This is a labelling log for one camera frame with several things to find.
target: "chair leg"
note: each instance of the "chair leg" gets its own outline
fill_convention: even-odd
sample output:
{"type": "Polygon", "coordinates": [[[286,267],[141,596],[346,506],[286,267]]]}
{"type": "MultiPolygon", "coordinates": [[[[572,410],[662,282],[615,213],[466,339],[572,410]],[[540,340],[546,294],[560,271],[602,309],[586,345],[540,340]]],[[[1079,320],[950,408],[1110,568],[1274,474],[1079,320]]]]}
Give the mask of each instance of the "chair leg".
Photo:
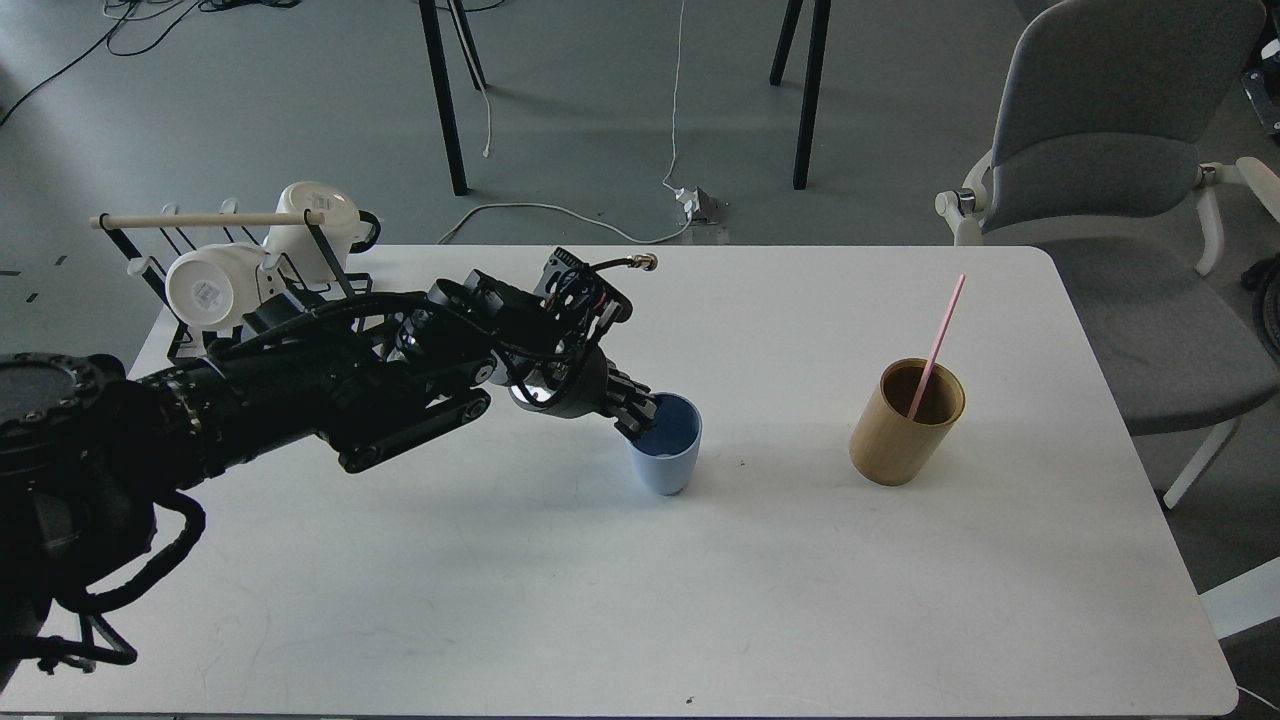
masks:
{"type": "Polygon", "coordinates": [[[435,17],[435,4],[419,3],[422,15],[422,33],[426,36],[426,56],[431,65],[431,85],[435,88],[435,106],[440,113],[440,135],[444,136],[444,156],[449,163],[453,195],[467,193],[467,176],[462,168],[462,145],[458,141],[458,120],[453,114],[453,95],[449,92],[449,70],[444,64],[444,42],[440,40],[440,20],[435,17]]]}
{"type": "Polygon", "coordinates": [[[467,72],[471,73],[471,87],[479,91],[488,87],[484,79],[484,68],[480,67],[480,54],[476,51],[476,41],[471,37],[471,23],[467,22],[467,12],[462,8],[461,0],[445,0],[449,6],[449,15],[453,17],[453,29],[458,33],[458,45],[462,45],[462,56],[467,61],[467,72]]]}
{"type": "Polygon", "coordinates": [[[787,55],[791,54],[791,40],[796,36],[796,23],[800,20],[800,5],[804,5],[804,0],[787,0],[787,13],[782,15],[782,33],[778,36],[778,49],[773,51],[773,69],[769,70],[769,85],[782,85],[782,73],[787,69],[787,55]]]}
{"type": "Polygon", "coordinates": [[[1280,618],[1280,557],[1201,594],[1217,639],[1280,618]]]}
{"type": "Polygon", "coordinates": [[[1162,502],[1166,510],[1172,510],[1174,506],[1178,505],[1178,501],[1187,495],[1187,491],[1189,491],[1192,486],[1201,479],[1239,428],[1239,418],[1231,418],[1230,420],[1213,425],[1208,437],[1204,438],[1203,443],[1201,443],[1199,450],[1196,451],[1196,455],[1192,455],[1190,462],[1183,468],[1183,471],[1178,474],[1178,479],[1175,479],[1174,484],[1171,484],[1165,492],[1162,502]]]}
{"type": "Polygon", "coordinates": [[[804,102],[800,109],[800,138],[796,141],[796,167],[791,187],[809,184],[809,155],[813,151],[813,126],[818,117],[818,91],[822,87],[822,59],[827,53],[827,23],[831,0],[818,0],[813,8],[813,32],[809,38],[809,68],[804,76],[804,102]]]}

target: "pink straw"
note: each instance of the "pink straw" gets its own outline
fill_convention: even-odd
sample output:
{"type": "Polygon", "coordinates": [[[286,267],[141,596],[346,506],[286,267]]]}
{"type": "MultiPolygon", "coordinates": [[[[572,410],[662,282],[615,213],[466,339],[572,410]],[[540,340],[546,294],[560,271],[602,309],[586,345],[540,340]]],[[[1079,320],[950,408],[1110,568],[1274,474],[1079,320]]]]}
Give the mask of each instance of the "pink straw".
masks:
{"type": "Polygon", "coordinates": [[[933,363],[938,359],[938,348],[942,347],[942,336],[947,334],[947,325],[951,324],[951,314],[956,310],[956,300],[960,299],[960,288],[964,287],[964,275],[956,281],[956,288],[951,292],[951,302],[947,304],[947,313],[942,315],[942,327],[938,328],[938,337],[933,338],[933,350],[929,359],[924,361],[924,372],[920,373],[920,384],[915,388],[915,397],[911,398],[911,409],[906,413],[906,419],[915,421],[915,413],[920,409],[920,400],[924,398],[924,386],[929,384],[933,374],[933,363]]]}

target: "chair backrest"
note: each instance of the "chair backrest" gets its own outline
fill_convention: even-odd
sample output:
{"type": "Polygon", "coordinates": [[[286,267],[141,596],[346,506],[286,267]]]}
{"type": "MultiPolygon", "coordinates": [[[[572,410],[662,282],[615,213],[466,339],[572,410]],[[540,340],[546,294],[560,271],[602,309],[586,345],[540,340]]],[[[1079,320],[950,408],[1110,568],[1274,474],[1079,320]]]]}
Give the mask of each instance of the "chair backrest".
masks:
{"type": "Polygon", "coordinates": [[[1257,0],[1066,0],[1041,13],[1005,82],[983,228],[1178,205],[1265,20],[1257,0]]]}

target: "wooden rod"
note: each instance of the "wooden rod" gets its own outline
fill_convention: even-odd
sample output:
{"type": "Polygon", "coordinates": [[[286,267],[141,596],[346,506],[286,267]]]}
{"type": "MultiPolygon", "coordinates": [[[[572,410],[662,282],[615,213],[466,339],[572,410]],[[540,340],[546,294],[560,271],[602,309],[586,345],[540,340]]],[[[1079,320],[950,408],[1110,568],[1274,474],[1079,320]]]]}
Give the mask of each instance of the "wooden rod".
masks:
{"type": "Polygon", "coordinates": [[[241,225],[314,225],[324,224],[324,213],[216,213],[191,215],[108,215],[90,218],[91,228],[114,231],[123,228],[236,228],[241,225]]]}

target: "white mug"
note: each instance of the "white mug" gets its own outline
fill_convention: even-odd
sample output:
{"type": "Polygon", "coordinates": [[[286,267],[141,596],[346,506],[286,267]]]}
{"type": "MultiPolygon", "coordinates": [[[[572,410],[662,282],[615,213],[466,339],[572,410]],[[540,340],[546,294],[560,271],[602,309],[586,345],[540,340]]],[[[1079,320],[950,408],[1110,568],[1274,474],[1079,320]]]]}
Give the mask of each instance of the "white mug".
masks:
{"type": "Polygon", "coordinates": [[[266,251],[256,245],[206,245],[174,260],[165,296],[179,320],[197,331],[224,331],[243,322],[284,288],[278,273],[261,273],[266,251]]]}
{"type": "MultiPolygon", "coordinates": [[[[360,209],[347,193],[319,182],[296,182],[280,192],[280,201],[275,205],[276,213],[305,210],[324,213],[324,224],[320,229],[329,240],[338,266],[346,268],[351,246],[365,240],[360,229],[360,209]]],[[[303,283],[323,284],[337,279],[306,225],[273,225],[262,246],[273,255],[288,255],[292,264],[282,259],[278,268],[287,273],[293,273],[296,269],[301,275],[297,279],[303,283]]]]}

